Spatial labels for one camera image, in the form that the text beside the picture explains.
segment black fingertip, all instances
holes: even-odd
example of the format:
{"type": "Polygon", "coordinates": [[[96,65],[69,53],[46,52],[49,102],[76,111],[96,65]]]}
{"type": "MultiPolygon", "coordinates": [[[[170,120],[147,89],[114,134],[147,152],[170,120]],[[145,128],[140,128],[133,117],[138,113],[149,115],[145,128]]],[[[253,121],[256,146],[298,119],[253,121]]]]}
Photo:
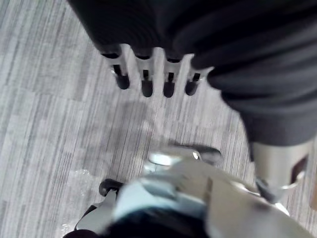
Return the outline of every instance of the black fingertip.
{"type": "Polygon", "coordinates": [[[141,89],[144,97],[149,98],[153,94],[153,82],[142,80],[141,89]]]}
{"type": "Polygon", "coordinates": [[[118,75],[115,77],[117,85],[120,89],[127,89],[130,87],[130,80],[128,75],[118,75]]]}
{"type": "Polygon", "coordinates": [[[165,82],[163,87],[163,94],[167,98],[171,98],[174,94],[175,83],[173,82],[165,82]]]}
{"type": "Polygon", "coordinates": [[[198,83],[197,82],[189,82],[187,81],[186,86],[185,86],[185,93],[188,96],[193,96],[198,88],[198,83]]]}

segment silver metal part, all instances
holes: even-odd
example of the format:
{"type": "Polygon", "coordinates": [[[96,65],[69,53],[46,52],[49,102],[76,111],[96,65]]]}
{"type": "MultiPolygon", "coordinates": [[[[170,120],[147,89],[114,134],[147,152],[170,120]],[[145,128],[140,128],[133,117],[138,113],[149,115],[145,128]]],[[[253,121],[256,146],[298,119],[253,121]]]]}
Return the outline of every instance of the silver metal part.
{"type": "Polygon", "coordinates": [[[153,76],[154,76],[154,57],[150,57],[149,59],[140,59],[138,57],[136,58],[136,62],[137,62],[137,66],[139,69],[139,73],[142,77],[143,75],[143,70],[148,70],[149,72],[149,77],[148,77],[148,81],[153,81],[153,76]]]}
{"type": "Polygon", "coordinates": [[[157,207],[202,219],[212,238],[313,238],[243,181],[193,158],[170,164],[122,188],[114,222],[157,207]]]}
{"type": "Polygon", "coordinates": [[[201,160],[197,150],[184,146],[167,146],[149,154],[143,165],[143,174],[168,170],[170,166],[182,160],[201,160]]]}
{"type": "Polygon", "coordinates": [[[286,190],[296,186],[305,175],[312,143],[295,146],[270,146],[253,143],[256,183],[261,195],[271,203],[281,199],[286,190]]]}
{"type": "Polygon", "coordinates": [[[76,230],[90,230],[100,236],[104,235],[112,220],[115,199],[115,191],[109,191],[102,203],[94,204],[97,209],[88,213],[77,223],[76,230]]]}
{"type": "Polygon", "coordinates": [[[188,82],[199,82],[201,81],[203,78],[205,78],[207,76],[207,74],[212,71],[214,69],[214,67],[210,67],[210,68],[205,68],[205,69],[202,69],[202,70],[197,70],[197,69],[194,69],[192,67],[189,68],[189,71],[187,73],[187,81],[188,82]],[[194,78],[195,76],[195,73],[199,74],[199,79],[196,80],[194,78]]]}
{"type": "Polygon", "coordinates": [[[107,57],[106,57],[106,59],[107,59],[109,65],[111,65],[111,72],[115,77],[117,77],[118,75],[113,68],[114,65],[120,66],[121,75],[123,75],[123,76],[128,75],[127,65],[126,65],[126,61],[125,61],[124,56],[123,56],[123,52],[121,52],[119,57],[117,57],[115,59],[111,59],[111,58],[107,58],[107,57]]]}
{"type": "Polygon", "coordinates": [[[175,83],[177,81],[181,63],[182,63],[182,61],[177,62],[177,63],[171,63],[171,62],[167,61],[167,59],[165,58],[165,62],[164,62],[164,81],[165,82],[174,82],[175,83]],[[170,73],[173,73],[172,79],[169,78],[170,73]]]}

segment striped carpet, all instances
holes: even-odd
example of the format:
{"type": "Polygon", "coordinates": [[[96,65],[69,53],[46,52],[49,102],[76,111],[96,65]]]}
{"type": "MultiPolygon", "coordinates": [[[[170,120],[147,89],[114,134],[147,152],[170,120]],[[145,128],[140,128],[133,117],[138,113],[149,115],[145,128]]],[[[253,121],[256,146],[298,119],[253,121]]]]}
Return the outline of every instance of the striped carpet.
{"type": "MultiPolygon", "coordinates": [[[[145,98],[131,50],[131,87],[117,88],[109,66],[64,0],[0,2],[0,237],[59,238],[102,200],[104,177],[137,176],[148,150],[171,141],[212,145],[224,170],[253,183],[243,127],[216,90],[162,96],[163,52],[155,50],[155,91],[145,98]]],[[[309,208],[317,166],[283,203],[317,236],[309,208]]]]}

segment gray carpet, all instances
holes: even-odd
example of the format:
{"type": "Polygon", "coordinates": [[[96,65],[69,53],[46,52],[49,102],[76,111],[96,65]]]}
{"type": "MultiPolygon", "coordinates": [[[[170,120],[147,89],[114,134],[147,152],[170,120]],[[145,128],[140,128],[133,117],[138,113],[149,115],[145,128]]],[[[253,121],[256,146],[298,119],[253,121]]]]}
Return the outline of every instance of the gray carpet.
{"type": "MultiPolygon", "coordinates": [[[[166,99],[156,49],[155,91],[144,98],[125,53],[131,88],[121,91],[64,0],[0,2],[0,237],[61,237],[101,201],[102,178],[137,176],[148,150],[169,141],[212,145],[224,155],[220,167],[253,182],[238,115],[206,82],[184,95],[189,58],[166,99]]],[[[308,176],[284,200],[315,236],[316,156],[314,149],[308,176]]]]}

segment black fabric sleeve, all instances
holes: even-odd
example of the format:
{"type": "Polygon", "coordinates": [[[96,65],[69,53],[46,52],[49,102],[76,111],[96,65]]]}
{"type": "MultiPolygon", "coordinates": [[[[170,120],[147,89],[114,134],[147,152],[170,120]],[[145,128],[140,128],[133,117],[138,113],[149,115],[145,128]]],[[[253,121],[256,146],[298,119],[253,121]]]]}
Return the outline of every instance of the black fabric sleeve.
{"type": "Polygon", "coordinates": [[[158,31],[237,110],[250,141],[294,145],[317,128],[317,1],[178,1],[160,7],[158,31]]]}

